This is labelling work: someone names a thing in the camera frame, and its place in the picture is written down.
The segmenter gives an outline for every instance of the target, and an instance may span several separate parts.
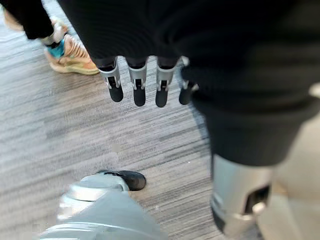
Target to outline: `black pant leg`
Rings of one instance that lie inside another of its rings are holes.
[[[0,0],[0,4],[23,25],[28,39],[45,38],[54,32],[41,0]]]

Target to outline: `sneaker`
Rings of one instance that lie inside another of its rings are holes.
[[[6,9],[3,9],[3,15],[4,15],[4,24],[12,29],[12,30],[15,30],[15,31],[18,31],[18,32],[23,32],[24,31],[24,26],[22,26],[18,20],[12,16],[12,14],[10,12],[8,12]],[[57,17],[50,17],[50,20],[51,20],[51,23],[52,25],[55,25],[56,23],[59,23],[64,32],[67,33],[68,32],[68,26],[62,21],[60,20],[59,18]]]
[[[94,75],[99,72],[85,47],[69,34],[64,36],[64,54],[62,57],[53,57],[47,49],[44,49],[44,54],[51,68],[59,73]]]

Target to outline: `teal sock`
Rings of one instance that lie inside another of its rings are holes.
[[[55,58],[60,58],[65,54],[65,40],[62,39],[58,46],[52,48],[47,46],[49,53],[54,56]]]

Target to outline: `floor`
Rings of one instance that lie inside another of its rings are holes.
[[[45,7],[69,23],[54,0]],[[0,44],[1,240],[29,240],[53,225],[65,187],[100,169],[145,174],[146,189],[133,197],[171,239],[225,239],[209,208],[208,136],[202,117],[178,102],[178,72],[167,106],[156,107],[151,57],[147,101],[138,108],[122,58],[124,99],[114,103],[99,75],[54,72],[38,41],[2,21]],[[237,239],[257,235],[253,228]]]

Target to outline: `person's leg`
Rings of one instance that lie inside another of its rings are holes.
[[[67,26],[49,18],[41,0],[0,0],[0,4],[5,8],[8,27],[24,30],[29,40],[39,39],[46,46],[45,56],[53,70],[84,75],[99,72],[87,50],[73,37],[65,35]]]
[[[0,3],[23,26],[28,39],[44,39],[54,33],[41,0],[0,0]]]

